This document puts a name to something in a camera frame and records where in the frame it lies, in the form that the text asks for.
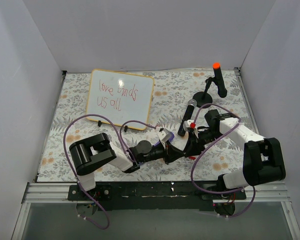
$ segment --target table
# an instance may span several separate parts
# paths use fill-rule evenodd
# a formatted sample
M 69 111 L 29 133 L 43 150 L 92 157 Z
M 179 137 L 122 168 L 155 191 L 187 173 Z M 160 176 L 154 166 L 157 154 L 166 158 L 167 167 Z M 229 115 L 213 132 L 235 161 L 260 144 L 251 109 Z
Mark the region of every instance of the table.
M 205 88 L 205 80 L 213 76 L 212 69 L 177 69 L 169 71 L 136 72 L 144 76 L 152 76 L 155 80 L 148 123 L 159 125 L 175 134 L 173 145 L 183 149 L 187 142 L 184 137 L 177 135 L 181 119 L 185 113 L 188 100 Z M 253 123 L 248 115 L 246 104 L 233 70 L 222 70 L 224 84 L 228 90 L 226 98 L 220 98 L 217 87 L 211 85 L 209 94 L 213 102 L 219 104 L 242 118 L 242 122 L 251 130 Z M 71 172 L 63 150 L 63 135 L 69 123 L 84 115 L 90 85 L 89 73 L 67 74 L 53 116 L 53 123 L 44 147 L 42 159 L 38 169 L 37 182 L 74 182 L 75 176 Z M 215 109 L 203 109 L 197 120 L 198 126 L 207 126 L 205 113 Z M 192 118 L 197 113 L 195 108 Z M 117 135 L 108 124 L 98 124 L 94 121 L 82 119 L 74 124 L 66 137 L 67 148 L 80 139 L 96 135 L 108 134 L 110 140 L 120 146 Z M 148 140 L 152 144 L 158 141 L 153 129 L 144 131 L 128 129 L 123 133 L 128 146 L 135 146 L 141 140 Z M 189 181 L 190 171 L 194 161 L 180 158 L 166 165 L 162 159 L 145 163 L 141 169 L 130 174 L 121 172 L 116 167 L 106 164 L 94 172 L 96 181 Z M 199 161 L 194 172 L 195 180 L 216 180 L 219 175 L 233 172 L 242 168 L 243 151 L 229 138 L 224 138 L 212 147 Z

